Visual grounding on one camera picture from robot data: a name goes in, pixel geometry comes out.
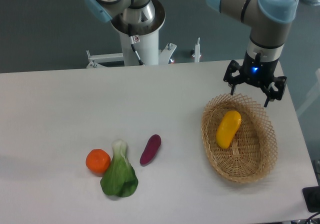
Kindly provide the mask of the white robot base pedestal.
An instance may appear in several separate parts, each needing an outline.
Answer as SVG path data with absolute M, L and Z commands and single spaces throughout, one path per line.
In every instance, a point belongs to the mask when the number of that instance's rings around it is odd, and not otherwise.
M 123 61 L 125 66 L 152 66 L 174 63 L 177 45 L 169 42 L 159 48 L 159 31 L 166 14 L 158 0 L 150 0 L 142 8 L 126 8 L 110 21 L 118 32 L 121 53 L 91 55 L 87 50 L 88 68 L 100 68 L 102 63 Z

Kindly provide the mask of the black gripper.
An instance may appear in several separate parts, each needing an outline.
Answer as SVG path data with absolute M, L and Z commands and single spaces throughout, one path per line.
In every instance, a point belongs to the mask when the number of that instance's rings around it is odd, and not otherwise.
M 274 100 L 281 101 L 287 86 L 286 76 L 274 76 L 278 59 L 274 61 L 264 62 L 261 58 L 256 61 L 255 58 L 249 56 L 246 52 L 243 64 L 231 60 L 223 77 L 223 81 L 228 83 L 231 88 L 230 94 L 233 95 L 236 86 L 247 83 L 251 86 L 261 88 L 266 95 L 264 107 Z

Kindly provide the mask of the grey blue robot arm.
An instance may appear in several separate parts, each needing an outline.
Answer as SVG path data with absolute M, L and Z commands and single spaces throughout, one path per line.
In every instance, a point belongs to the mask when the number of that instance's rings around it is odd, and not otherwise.
M 266 101 L 281 100 L 287 78 L 274 75 L 299 0 L 205 0 L 219 13 L 251 28 L 243 63 L 232 60 L 223 80 L 232 90 L 246 83 L 266 95 Z M 158 0 L 84 0 L 101 22 L 111 22 L 119 33 L 121 56 L 126 66 L 168 64 L 176 46 L 159 48 L 159 30 L 166 18 Z

